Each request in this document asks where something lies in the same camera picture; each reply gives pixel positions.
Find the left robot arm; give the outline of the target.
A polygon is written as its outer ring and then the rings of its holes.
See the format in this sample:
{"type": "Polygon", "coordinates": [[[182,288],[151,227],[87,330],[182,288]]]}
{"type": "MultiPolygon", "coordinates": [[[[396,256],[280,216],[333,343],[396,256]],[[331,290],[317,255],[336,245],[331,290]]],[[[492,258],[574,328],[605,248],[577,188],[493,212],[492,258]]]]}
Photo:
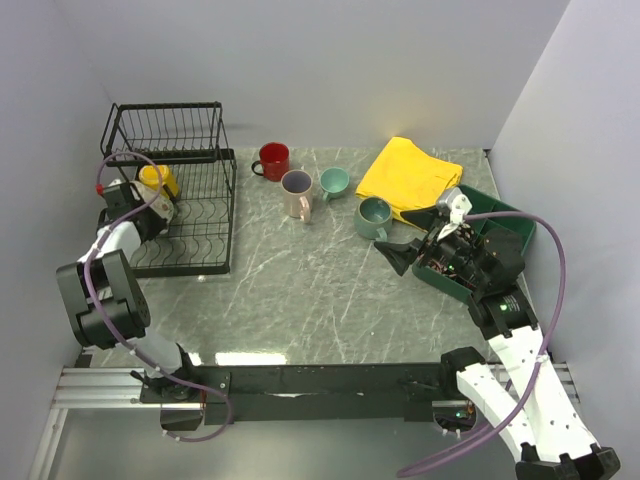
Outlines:
{"type": "Polygon", "coordinates": [[[138,181],[112,181],[102,193],[96,239],[56,280],[72,332],[83,347],[121,347],[140,361],[143,384],[179,402],[193,399],[200,378],[185,350],[151,326],[151,314],[130,265],[146,241],[168,230],[173,203],[138,181]]]}

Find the floral mug green inside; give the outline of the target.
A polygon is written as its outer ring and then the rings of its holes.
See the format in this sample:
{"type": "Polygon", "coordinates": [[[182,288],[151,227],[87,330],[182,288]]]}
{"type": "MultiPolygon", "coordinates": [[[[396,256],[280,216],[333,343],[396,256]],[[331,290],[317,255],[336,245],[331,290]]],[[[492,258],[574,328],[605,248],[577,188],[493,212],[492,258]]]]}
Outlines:
{"type": "Polygon", "coordinates": [[[131,181],[130,184],[133,196],[136,200],[141,200],[143,203],[153,200],[150,208],[168,224],[171,223],[175,216],[175,206],[169,198],[163,194],[155,197],[155,190],[152,190],[138,181],[131,181]]]}

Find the speckled teal mug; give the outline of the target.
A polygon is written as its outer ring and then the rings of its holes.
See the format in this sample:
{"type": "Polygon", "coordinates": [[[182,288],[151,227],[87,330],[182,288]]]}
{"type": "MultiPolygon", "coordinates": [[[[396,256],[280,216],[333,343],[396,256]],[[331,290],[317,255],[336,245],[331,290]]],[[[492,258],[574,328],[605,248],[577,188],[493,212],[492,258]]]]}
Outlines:
{"type": "Polygon", "coordinates": [[[391,206],[376,196],[362,200],[354,213],[356,232],[368,240],[386,242],[392,222],[391,206]]]}

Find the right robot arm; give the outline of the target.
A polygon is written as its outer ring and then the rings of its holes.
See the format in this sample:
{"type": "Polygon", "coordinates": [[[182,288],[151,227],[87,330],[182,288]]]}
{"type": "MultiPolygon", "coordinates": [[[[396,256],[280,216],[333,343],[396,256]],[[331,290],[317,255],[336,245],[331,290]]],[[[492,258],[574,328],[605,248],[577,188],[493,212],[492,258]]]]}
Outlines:
{"type": "Polygon", "coordinates": [[[487,424],[458,445],[398,471],[400,478],[426,474],[500,437],[515,460],[519,479],[610,479],[621,468],[611,447],[601,445],[581,420],[548,353],[558,316],[542,329],[517,283],[524,270],[522,237],[504,227],[475,233],[465,214],[445,223],[433,210],[423,239],[406,244],[378,241],[376,249],[398,274],[414,262],[436,265],[469,285],[469,314],[509,376],[501,384],[472,347],[441,358],[438,385],[450,398],[465,397],[487,424]]]}

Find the yellow enamel mug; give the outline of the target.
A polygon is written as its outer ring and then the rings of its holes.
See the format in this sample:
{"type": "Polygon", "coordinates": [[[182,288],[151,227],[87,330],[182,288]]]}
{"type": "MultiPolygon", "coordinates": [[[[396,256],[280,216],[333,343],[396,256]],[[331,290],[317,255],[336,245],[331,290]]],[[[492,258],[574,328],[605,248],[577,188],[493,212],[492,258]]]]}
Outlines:
{"type": "Polygon", "coordinates": [[[180,197],[177,180],[167,165],[142,167],[138,172],[138,180],[153,191],[160,189],[161,194],[172,202],[177,201],[180,197]]]}

